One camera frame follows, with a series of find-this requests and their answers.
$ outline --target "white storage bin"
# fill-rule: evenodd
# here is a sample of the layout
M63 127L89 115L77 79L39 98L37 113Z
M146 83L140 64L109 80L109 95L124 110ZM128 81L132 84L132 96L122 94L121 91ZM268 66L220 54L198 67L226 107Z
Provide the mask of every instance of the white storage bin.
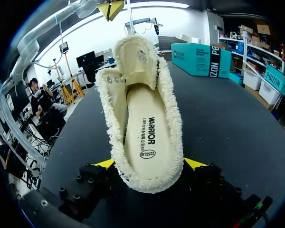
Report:
M274 105L279 98L280 93L276 91L272 85L262 80L260 91L258 92L264 100L270 105Z
M262 79L250 70L244 69L243 83L253 90L259 90Z

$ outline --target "man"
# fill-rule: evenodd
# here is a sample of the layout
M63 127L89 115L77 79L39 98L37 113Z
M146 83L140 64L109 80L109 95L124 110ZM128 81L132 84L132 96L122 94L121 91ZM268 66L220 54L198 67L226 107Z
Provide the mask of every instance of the man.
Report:
M38 80L33 78L29 82L29 87L33 92L30 101L33 114L40 116L42 112L47 112L51 107L56 108L62 116L67 114L66 105L53 103L51 101L50 97L53 95L53 92L50 91L46 85L43 85L43 90L40 90L38 87Z

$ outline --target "ceiling light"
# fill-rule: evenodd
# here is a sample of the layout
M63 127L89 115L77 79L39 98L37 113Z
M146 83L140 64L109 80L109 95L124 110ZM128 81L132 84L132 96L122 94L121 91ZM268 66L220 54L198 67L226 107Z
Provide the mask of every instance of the ceiling light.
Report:
M131 8L148 7L148 6L168 6L168 7L177 7L177 8L189 7L189 5L187 4L169 2L169 1L143 1L138 3L131 3Z

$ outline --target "tripod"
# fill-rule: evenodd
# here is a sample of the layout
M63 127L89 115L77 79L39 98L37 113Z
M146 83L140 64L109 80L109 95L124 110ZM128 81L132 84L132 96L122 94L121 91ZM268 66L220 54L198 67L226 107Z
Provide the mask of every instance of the tripod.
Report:
M72 78L72 83L71 83L71 86L72 86L72 97L74 98L74 95L75 93L73 93L73 85L75 86L76 88L76 93L79 97L83 97L85 94L84 92L82 91L82 89L80 88L80 86L78 85L78 83L74 80L73 78L73 75L71 73L71 68L70 68L70 65L68 64L68 60L67 60L67 53L65 52L64 53L65 57L66 57L66 63L67 63L67 67L68 67L68 70L70 72L70 75L71 75L71 78Z
M71 94L68 92L66 86L65 86L64 83L62 82L62 78L60 77L60 74L59 74L59 71L58 71L58 68L57 68L57 65L56 65L56 59L54 58L53 61L54 61L54 63L55 63L55 68L56 68L56 71L57 71L57 74L58 74L58 77L59 77L60 86L61 86L61 90L62 90L62 99L63 99L64 103L65 103L65 104L66 104L67 102L68 102L69 104L75 103L73 96L71 96Z

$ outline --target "white canvas shoe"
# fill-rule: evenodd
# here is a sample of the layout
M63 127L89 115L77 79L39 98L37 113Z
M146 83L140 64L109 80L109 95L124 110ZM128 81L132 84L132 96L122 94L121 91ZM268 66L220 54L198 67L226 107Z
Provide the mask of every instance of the white canvas shoe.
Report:
M95 83L112 159L130 188L164 191L183 167L181 115L167 63L140 36L120 40L114 57L118 68L99 71Z

